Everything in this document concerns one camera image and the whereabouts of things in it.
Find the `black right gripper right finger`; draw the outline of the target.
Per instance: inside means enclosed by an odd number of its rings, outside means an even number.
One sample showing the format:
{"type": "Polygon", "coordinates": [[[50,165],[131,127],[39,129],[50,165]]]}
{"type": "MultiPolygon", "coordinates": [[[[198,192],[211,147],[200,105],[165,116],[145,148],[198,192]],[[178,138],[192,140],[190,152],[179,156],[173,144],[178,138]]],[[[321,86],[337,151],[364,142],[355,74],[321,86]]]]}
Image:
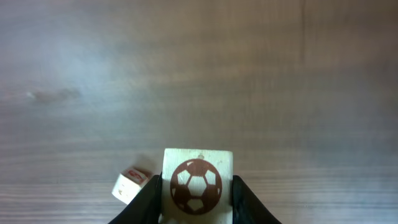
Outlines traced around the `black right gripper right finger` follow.
{"type": "Polygon", "coordinates": [[[233,224],[282,224],[238,175],[233,175],[233,224]]]}

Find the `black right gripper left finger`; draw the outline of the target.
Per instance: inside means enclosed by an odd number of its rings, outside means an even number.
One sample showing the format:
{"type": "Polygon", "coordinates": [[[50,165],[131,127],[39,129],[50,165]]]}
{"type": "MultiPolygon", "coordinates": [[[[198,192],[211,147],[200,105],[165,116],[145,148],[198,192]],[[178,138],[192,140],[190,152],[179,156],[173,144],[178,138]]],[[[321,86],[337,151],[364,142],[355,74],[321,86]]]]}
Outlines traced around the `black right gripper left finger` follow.
{"type": "Polygon", "coordinates": [[[158,224],[161,214],[162,176],[154,175],[127,207],[109,224],[158,224]]]}

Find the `red letter U block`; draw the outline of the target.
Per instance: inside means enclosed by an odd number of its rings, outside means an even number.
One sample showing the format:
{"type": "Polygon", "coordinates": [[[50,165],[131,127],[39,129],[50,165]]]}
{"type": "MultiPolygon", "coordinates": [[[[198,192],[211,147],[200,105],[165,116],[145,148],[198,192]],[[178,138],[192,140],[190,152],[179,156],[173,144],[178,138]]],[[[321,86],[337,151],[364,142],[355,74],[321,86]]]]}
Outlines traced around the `red letter U block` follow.
{"type": "Polygon", "coordinates": [[[128,205],[152,176],[153,174],[148,170],[130,166],[119,174],[111,193],[128,205]]]}

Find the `soccer ball yellow block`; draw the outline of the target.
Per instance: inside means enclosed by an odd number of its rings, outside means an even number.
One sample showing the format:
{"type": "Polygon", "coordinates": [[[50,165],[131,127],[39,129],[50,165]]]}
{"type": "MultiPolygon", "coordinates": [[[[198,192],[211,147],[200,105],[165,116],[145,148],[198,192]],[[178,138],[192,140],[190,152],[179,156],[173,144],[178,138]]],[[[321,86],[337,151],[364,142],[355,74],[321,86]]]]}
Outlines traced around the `soccer ball yellow block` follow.
{"type": "Polygon", "coordinates": [[[164,151],[160,223],[232,224],[233,153],[164,151]]]}

